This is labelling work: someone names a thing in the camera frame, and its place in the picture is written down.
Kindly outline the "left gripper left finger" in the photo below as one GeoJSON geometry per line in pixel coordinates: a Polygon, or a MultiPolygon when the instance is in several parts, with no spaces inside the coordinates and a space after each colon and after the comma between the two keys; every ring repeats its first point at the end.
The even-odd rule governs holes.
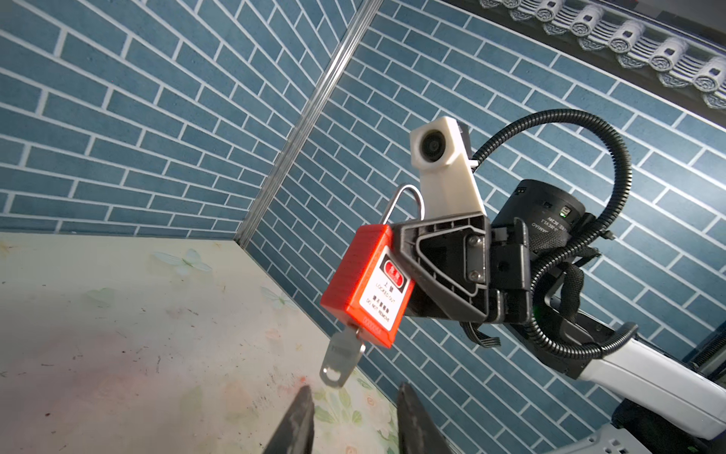
{"type": "Polygon", "coordinates": [[[315,438],[315,405],[309,385],[298,391],[265,447],[264,454],[311,454],[315,438]]]}

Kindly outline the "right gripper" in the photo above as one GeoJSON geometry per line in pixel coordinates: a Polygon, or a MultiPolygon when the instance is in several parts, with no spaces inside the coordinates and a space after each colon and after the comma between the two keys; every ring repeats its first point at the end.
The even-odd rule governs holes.
{"type": "Polygon", "coordinates": [[[531,318],[531,251],[523,219],[493,227],[492,244],[482,213],[400,222],[392,231],[393,253],[414,281],[406,315],[465,323],[531,318]]]}

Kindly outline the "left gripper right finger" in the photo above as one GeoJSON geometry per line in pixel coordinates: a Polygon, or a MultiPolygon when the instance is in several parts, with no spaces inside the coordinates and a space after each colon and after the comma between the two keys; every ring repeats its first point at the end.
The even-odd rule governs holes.
{"type": "Polygon", "coordinates": [[[452,454],[446,438],[434,424],[416,391],[404,382],[396,400],[399,452],[403,454],[452,454]]]}

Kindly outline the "red padlock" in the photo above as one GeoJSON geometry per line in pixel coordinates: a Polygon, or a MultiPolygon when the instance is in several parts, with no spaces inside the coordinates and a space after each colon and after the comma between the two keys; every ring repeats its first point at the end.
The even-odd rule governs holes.
{"type": "Polygon", "coordinates": [[[321,379],[329,387],[344,386],[367,344],[391,348],[395,342],[414,281],[394,254],[389,219],[407,191],[418,206],[419,217],[425,215],[419,189],[409,183],[398,187],[381,221],[357,229],[321,297],[321,306],[344,324],[344,329],[331,337],[321,365],[321,379]]]}

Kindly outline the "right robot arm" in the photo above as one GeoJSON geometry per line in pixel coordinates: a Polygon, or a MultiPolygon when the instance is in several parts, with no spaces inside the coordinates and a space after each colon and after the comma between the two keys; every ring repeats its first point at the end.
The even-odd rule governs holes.
{"type": "Polygon", "coordinates": [[[725,204],[712,183],[579,110],[520,118],[475,153],[457,121],[412,133],[424,221],[395,231],[417,286],[386,393],[415,389],[463,453],[549,452],[633,436],[652,453],[725,450],[725,222],[682,188],[725,204]],[[601,140],[606,176],[568,159],[553,176],[508,180],[492,219],[476,172],[528,130],[572,124],[601,140]]]}

